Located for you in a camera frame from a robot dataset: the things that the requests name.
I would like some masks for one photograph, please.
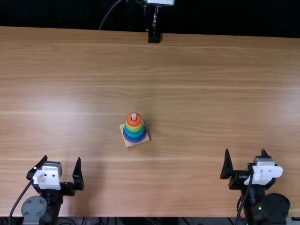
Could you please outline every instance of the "wooden table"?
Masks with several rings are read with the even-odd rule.
[[[132,111],[151,141],[126,149]],[[82,159],[61,216],[235,216],[226,148],[236,169],[265,148],[284,168],[268,193],[300,215],[299,39],[0,28],[1,216],[45,154],[64,181]]]

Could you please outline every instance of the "black cable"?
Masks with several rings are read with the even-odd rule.
[[[229,222],[231,223],[231,225],[233,225],[233,221],[229,217],[227,217],[227,219],[229,220]]]
[[[239,207],[240,207],[240,202],[241,202],[241,200],[242,200],[242,196],[240,196],[240,198],[239,198],[239,200],[238,200],[238,203],[236,204],[236,211],[237,211],[237,212],[239,211]],[[242,217],[240,217],[239,219],[240,219],[240,221],[243,222],[244,225],[248,225],[248,223],[247,223]]]
[[[189,222],[188,222],[184,217],[181,217],[181,219],[182,219],[187,225],[190,225]]]
[[[84,220],[85,220],[85,217],[82,219],[81,225],[83,225]]]
[[[248,184],[248,187],[247,187],[247,190],[246,190],[246,193],[245,193],[245,197],[244,197],[244,199],[243,199],[243,201],[242,201],[242,204],[241,204],[240,207],[239,207],[239,211],[238,211],[238,214],[236,215],[236,219],[235,219],[234,225],[238,225],[238,223],[239,223],[240,212],[242,211],[242,208],[243,208],[244,205],[245,205],[246,198],[247,198],[247,195],[248,195],[250,186],[251,186],[251,184],[252,184],[252,180],[253,180],[253,172],[251,172],[251,174],[250,174],[250,180],[249,180],[249,184]]]
[[[104,225],[104,223],[102,221],[102,217],[99,217],[99,224]]]
[[[69,219],[69,218],[65,218],[65,217],[59,217],[58,219],[66,219],[68,221],[71,221],[74,225],[76,225],[75,221]]]
[[[22,191],[22,193],[20,194],[20,196],[18,197],[17,201],[15,202],[14,206],[12,207],[9,217],[8,217],[8,225],[11,225],[11,218],[13,216],[14,210],[17,207],[19,201],[21,200],[21,198],[23,197],[23,195],[25,194],[25,192],[28,190],[28,188],[30,187],[30,185],[33,183],[33,180],[29,181],[29,183],[26,185],[26,187],[24,188],[24,190]]]
[[[238,203],[236,204],[236,211],[238,212],[239,211],[239,207],[240,207],[240,202],[242,200],[242,196],[240,196],[239,200],[238,200]]]
[[[248,223],[242,217],[239,217],[239,219],[243,222],[244,225],[248,225]]]
[[[99,29],[98,30],[101,30],[102,28],[102,25],[104,23],[104,21],[106,20],[106,18],[108,17],[108,15],[111,13],[111,11],[113,10],[113,8],[115,8],[116,5],[118,5],[122,0],[117,0],[112,6],[111,8],[107,11],[107,13],[105,14],[105,16],[103,17],[103,20],[101,21],[100,23],[100,26],[99,26]]]

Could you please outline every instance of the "red ring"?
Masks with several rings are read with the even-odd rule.
[[[139,126],[140,123],[142,122],[142,118],[141,118],[140,114],[138,114],[138,113],[135,112],[135,114],[136,114],[136,120],[135,120],[135,121],[133,121],[133,120],[131,119],[131,114],[133,114],[133,112],[130,113],[130,114],[127,116],[127,123],[128,123],[130,126],[132,126],[132,127],[137,127],[137,126]]]

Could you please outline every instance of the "yellow ring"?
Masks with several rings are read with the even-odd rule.
[[[133,126],[129,125],[129,124],[127,123],[127,121],[125,121],[125,124],[126,124],[126,128],[127,128],[129,131],[135,132],[136,130],[141,129],[141,127],[143,126],[143,121],[140,123],[140,125],[138,125],[138,126],[136,126],[136,127],[133,127]]]

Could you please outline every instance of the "blue ring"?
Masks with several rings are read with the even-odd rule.
[[[143,135],[145,134],[145,129],[142,131],[141,134],[139,134],[138,136],[135,136],[135,137],[132,137],[130,134],[128,134],[126,129],[124,129],[124,133],[126,134],[127,138],[129,138],[130,140],[138,140],[141,137],[143,137]]]
[[[128,140],[129,142],[133,142],[133,143],[141,142],[145,138],[146,134],[147,134],[146,129],[144,129],[143,136],[139,139],[134,140],[134,139],[129,138],[127,136],[127,134],[125,133],[125,129],[123,129],[123,135],[124,135],[125,139]]]
[[[145,127],[143,126],[142,130],[134,133],[134,132],[130,132],[129,130],[126,129],[125,127],[125,133],[127,134],[128,137],[130,137],[131,139],[139,139],[142,135],[143,135],[143,132],[144,132],[144,129]]]

